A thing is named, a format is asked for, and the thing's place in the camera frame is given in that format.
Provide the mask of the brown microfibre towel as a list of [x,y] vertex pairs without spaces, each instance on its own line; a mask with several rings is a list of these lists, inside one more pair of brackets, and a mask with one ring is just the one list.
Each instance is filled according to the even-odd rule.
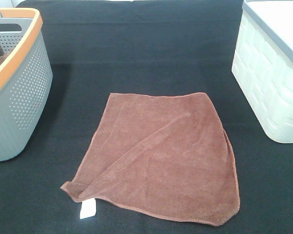
[[205,93],[109,95],[78,170],[62,185],[152,217],[220,226],[240,209],[235,158]]

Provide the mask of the black table cloth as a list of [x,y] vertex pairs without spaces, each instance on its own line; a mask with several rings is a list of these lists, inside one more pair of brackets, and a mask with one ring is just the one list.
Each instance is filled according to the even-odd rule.
[[[53,82],[24,151],[0,162],[0,234],[293,234],[293,144],[263,132],[231,73],[240,0],[26,0],[40,11]],[[71,180],[110,93],[205,92],[227,132],[241,199],[220,227],[161,220],[60,189]]]

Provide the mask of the white woven storage basket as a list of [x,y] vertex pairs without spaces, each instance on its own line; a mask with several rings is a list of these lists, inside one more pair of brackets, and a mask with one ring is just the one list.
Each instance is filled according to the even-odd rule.
[[293,0],[246,0],[232,73],[263,131],[293,143]]

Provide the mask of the grey perforated laundry basket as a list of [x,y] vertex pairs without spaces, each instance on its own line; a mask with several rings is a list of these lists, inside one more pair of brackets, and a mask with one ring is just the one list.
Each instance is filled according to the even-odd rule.
[[44,44],[42,18],[34,8],[0,8],[0,46],[8,57],[0,65],[0,161],[19,155],[45,107],[52,70]]

